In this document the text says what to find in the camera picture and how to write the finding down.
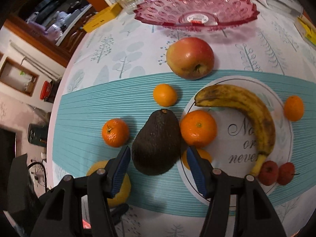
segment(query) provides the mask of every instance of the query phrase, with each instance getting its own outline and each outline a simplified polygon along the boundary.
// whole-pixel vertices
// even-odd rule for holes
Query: red apple
[[[291,162],[285,163],[279,168],[279,177],[277,182],[279,185],[287,185],[292,181],[295,174],[294,164]]]
[[[278,174],[277,164],[273,161],[266,161],[260,169],[258,179],[263,185],[270,186],[277,181]]]
[[[170,45],[167,64],[179,77],[194,80],[206,76],[214,67],[214,53],[207,42],[188,37]]]

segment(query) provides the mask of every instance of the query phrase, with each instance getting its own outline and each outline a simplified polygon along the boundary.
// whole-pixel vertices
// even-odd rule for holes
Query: ripe banana
[[[213,85],[203,88],[195,97],[197,107],[229,107],[247,116],[257,138],[258,158],[250,174],[257,176],[265,159],[272,152],[276,133],[271,114],[258,96],[234,85]]]

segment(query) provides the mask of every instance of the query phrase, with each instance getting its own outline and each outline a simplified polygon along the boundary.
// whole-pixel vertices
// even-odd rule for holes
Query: avocado
[[[145,175],[160,175],[181,156],[181,132],[176,115],[167,109],[154,111],[132,145],[135,168]]]

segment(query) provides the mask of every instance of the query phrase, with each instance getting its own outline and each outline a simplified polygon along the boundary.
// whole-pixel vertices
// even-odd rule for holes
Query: pink plate
[[[143,23],[185,31],[236,27],[259,14],[250,0],[145,0],[134,12]]]

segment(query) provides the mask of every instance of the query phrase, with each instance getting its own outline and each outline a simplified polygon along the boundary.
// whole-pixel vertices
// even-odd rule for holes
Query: small red fruit
[[[277,164],[274,161],[266,161],[261,167],[258,179],[263,185],[270,186],[277,181],[278,174]]]
[[[291,162],[285,163],[279,168],[279,177],[277,182],[279,185],[287,185],[292,181],[295,174],[294,164]]]

